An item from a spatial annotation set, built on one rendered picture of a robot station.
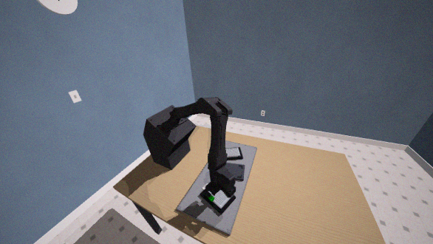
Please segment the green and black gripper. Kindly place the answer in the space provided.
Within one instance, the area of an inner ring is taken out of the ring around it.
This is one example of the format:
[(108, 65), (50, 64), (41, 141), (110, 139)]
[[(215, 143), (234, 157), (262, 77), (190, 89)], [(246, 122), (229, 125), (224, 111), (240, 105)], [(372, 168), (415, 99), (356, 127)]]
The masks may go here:
[[(213, 182), (212, 180), (211, 180), (211, 182)], [(212, 185), (211, 185), (211, 182), (205, 187), (205, 190), (203, 190), (203, 194), (206, 196), (206, 197), (208, 197), (209, 198), (209, 200), (211, 201), (211, 202), (213, 202), (213, 200), (215, 199), (213, 196), (215, 196), (215, 194), (217, 193), (216, 191), (214, 191), (213, 189), (212, 189)], [(211, 192), (211, 193), (209, 193), (209, 192)], [(212, 196), (212, 195), (213, 196)]]

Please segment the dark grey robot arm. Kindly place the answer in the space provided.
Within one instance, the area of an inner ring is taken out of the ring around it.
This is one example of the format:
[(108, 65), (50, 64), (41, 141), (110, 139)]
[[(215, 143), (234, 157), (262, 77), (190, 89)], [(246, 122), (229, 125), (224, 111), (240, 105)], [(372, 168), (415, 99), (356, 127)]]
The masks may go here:
[(210, 115), (211, 146), (208, 153), (208, 169), (210, 179), (213, 181), (212, 189), (216, 192), (221, 189), (227, 198), (233, 197), (236, 192), (235, 176), (224, 167), (228, 155), (225, 149), (226, 125), (228, 115), (231, 115), (232, 111), (232, 108), (218, 97), (199, 98), (193, 104), (173, 108), (173, 111), (169, 112), (171, 117), (158, 124), (158, 127), (167, 133), (186, 122), (190, 115), (202, 113)]

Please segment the white well plate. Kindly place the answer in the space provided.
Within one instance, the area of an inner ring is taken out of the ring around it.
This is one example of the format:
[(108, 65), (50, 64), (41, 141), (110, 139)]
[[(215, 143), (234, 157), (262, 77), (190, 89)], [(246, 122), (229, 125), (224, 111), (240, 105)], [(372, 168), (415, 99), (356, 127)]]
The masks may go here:
[[(224, 196), (224, 197), (223, 197)], [(227, 196), (224, 194), (223, 191), (219, 190), (216, 194), (215, 194), (215, 199), (213, 200), (213, 202), (218, 205), (220, 208), (222, 208), (229, 200), (230, 198), (227, 198)], [(224, 199), (223, 199), (224, 198)]]
[(226, 149), (226, 153), (228, 154), (227, 157), (239, 157), (240, 156), (238, 147), (237, 148), (228, 148), (228, 149)]

